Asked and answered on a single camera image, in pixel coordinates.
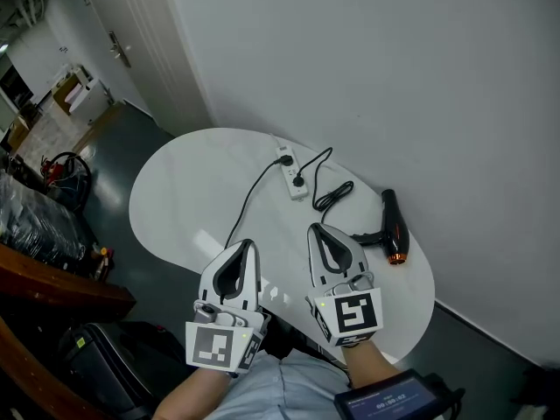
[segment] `gray floor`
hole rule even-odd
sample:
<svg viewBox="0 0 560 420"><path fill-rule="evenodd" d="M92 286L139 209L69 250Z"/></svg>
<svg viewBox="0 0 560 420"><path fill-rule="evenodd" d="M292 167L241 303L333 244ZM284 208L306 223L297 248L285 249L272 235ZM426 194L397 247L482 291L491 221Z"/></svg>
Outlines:
<svg viewBox="0 0 560 420"><path fill-rule="evenodd" d="M134 180L170 140L150 118L127 107L86 150L94 186L85 216L102 245L115 249L109 281L128 287L138 301L130 318L165 326L184 342L200 277L150 254L129 222ZM421 375L435 372L450 388L465 388L459 418L501 420L515 417L518 408L509 399L518 394L529 364L436 308L426 334L399 366Z"/></svg>

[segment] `light blue shirt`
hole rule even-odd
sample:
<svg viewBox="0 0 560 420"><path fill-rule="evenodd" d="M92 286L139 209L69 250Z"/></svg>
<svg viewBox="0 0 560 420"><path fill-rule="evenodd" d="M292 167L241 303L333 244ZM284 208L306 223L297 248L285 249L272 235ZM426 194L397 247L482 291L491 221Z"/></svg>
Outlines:
<svg viewBox="0 0 560 420"><path fill-rule="evenodd" d="M346 374L328 362L295 349L283 360L261 351L207 419L340 420L333 399L348 390Z"/></svg>

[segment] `display screen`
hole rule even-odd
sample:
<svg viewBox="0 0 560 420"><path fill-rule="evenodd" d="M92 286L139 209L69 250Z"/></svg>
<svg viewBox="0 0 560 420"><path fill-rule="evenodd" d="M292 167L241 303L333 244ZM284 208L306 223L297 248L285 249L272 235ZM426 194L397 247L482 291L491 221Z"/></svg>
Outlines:
<svg viewBox="0 0 560 420"><path fill-rule="evenodd" d="M398 420L436 400L416 378L410 377L395 386L346 402L355 420Z"/></svg>

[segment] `white table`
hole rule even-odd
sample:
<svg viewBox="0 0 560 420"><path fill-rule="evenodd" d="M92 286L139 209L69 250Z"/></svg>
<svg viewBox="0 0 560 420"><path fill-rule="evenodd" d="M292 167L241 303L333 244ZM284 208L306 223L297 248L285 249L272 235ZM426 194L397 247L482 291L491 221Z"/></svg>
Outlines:
<svg viewBox="0 0 560 420"><path fill-rule="evenodd" d="M300 165L317 154L287 140L280 143L291 145ZM276 147L269 135L239 129L200 130L169 142L144 165L132 189L129 215L136 238L153 255L185 272L201 273L223 250L247 191L277 158ZM279 166L253 191L232 243L250 238L259 250L261 305L343 361L339 347L326 345L305 302L312 285L307 228L321 218L312 209L315 164L304 170L310 195L302 201L290 199ZM381 198L332 160L321 166L318 196L349 179L355 183L353 192L331 209L325 223L348 234L378 231ZM374 285L381 288L385 325L373 341L392 362L399 361L430 322L435 297L431 268L412 235L409 259L398 267L389 266L380 248L365 250ZM191 303L185 301L185 320Z"/></svg>

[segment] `black hair dryer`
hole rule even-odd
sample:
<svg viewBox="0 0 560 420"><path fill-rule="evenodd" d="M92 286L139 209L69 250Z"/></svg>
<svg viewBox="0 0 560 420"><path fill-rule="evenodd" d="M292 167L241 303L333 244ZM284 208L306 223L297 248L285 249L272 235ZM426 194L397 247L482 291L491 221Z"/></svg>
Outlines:
<svg viewBox="0 0 560 420"><path fill-rule="evenodd" d="M394 190L381 193L383 200L383 221L381 231L376 234L353 234L362 246L381 246L389 264L402 264L409 253L410 237L404 218L396 202Z"/></svg>

